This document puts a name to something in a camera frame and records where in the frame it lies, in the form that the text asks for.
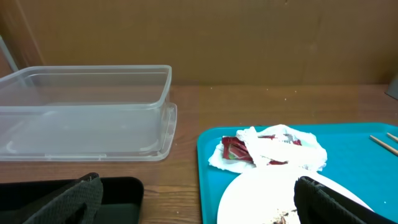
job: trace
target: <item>wooden table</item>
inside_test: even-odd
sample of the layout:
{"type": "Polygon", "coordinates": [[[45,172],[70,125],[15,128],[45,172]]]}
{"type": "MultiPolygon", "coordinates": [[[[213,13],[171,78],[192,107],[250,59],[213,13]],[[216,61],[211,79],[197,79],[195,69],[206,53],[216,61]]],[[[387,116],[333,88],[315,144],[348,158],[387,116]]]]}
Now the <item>wooden table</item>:
{"type": "Polygon", "coordinates": [[[134,176],[145,185],[142,223],[201,223],[198,136],[217,126],[383,122],[398,125],[386,85],[173,86],[177,130],[160,162],[1,162],[0,182],[134,176]]]}

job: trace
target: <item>plate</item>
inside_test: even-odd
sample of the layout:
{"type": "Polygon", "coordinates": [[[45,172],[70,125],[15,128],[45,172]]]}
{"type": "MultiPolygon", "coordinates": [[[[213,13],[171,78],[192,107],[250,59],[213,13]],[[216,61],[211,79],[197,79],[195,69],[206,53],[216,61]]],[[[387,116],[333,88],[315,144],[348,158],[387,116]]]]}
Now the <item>plate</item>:
{"type": "Polygon", "coordinates": [[[307,176],[368,208],[360,198],[316,172],[283,165],[249,170],[230,183],[218,207],[217,223],[267,223],[277,208],[294,207],[294,184],[307,176]]]}

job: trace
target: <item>black container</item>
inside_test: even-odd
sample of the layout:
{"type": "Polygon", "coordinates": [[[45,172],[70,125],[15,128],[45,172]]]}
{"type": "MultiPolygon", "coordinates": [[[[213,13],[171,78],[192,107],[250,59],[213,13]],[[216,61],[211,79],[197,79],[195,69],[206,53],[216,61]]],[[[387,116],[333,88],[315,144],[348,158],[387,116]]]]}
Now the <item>black container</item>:
{"type": "MultiPolygon", "coordinates": [[[[9,223],[14,211],[34,202],[72,180],[0,184],[0,223],[9,223]]],[[[94,224],[139,223],[144,186],[134,177],[101,178],[103,198],[94,224]]]]}

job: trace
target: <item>wooden stick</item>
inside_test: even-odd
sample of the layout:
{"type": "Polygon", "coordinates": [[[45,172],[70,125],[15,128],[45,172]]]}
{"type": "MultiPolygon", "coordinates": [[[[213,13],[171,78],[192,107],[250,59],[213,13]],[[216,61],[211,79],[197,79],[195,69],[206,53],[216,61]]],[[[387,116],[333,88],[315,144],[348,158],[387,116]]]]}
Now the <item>wooden stick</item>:
{"type": "Polygon", "coordinates": [[[390,134],[390,133],[387,133],[387,135],[388,135],[392,140],[398,142],[398,138],[397,138],[397,137],[393,136],[393,135],[390,134]]]}
{"type": "Polygon", "coordinates": [[[372,139],[374,142],[378,143],[378,144],[381,145],[382,147],[386,148],[388,151],[392,152],[394,155],[398,156],[398,150],[397,150],[397,149],[394,149],[393,147],[387,145],[386,143],[384,143],[384,142],[378,140],[378,139],[375,138],[374,136],[370,136],[370,137],[371,137],[371,139],[372,139]]]}

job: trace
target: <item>crumpled napkin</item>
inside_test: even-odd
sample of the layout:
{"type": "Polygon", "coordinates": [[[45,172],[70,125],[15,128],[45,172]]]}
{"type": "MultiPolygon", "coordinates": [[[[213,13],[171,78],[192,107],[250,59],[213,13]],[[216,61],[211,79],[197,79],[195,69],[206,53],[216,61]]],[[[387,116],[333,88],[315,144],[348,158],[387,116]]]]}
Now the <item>crumpled napkin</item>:
{"type": "Polygon", "coordinates": [[[250,156],[253,158],[253,163],[224,159],[224,145],[220,141],[213,155],[208,160],[211,166],[235,173],[243,173],[245,170],[256,166],[268,166],[271,160],[279,162],[286,161],[291,166],[302,167],[314,172],[322,171],[326,166],[326,150],[319,145],[317,138],[311,133],[297,131],[286,125],[279,124],[271,126],[259,133],[254,127],[239,130],[236,132],[236,137],[244,142],[250,156]],[[299,139],[302,145],[298,146],[283,142],[286,134],[299,139]],[[275,135],[275,139],[259,138],[270,135],[275,135]]]}

